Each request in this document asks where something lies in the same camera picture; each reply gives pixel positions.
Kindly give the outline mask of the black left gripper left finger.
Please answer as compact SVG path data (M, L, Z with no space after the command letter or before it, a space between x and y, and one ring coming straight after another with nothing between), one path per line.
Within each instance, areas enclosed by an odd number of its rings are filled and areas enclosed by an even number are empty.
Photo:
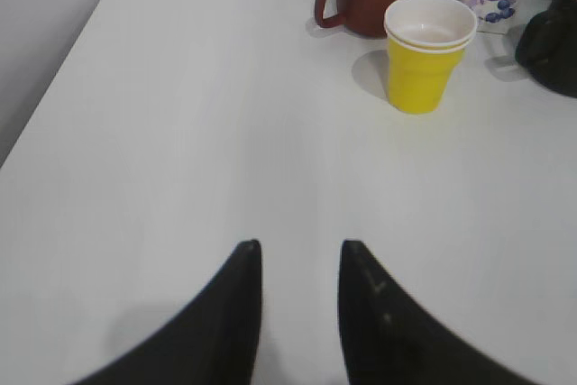
M250 384L262 318L262 252L236 245L177 315L81 384Z

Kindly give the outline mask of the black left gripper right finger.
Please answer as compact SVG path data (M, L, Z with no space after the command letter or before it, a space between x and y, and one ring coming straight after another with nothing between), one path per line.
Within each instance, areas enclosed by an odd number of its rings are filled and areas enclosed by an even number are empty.
M526 384L426 312L366 245L340 256L340 340L351 384Z

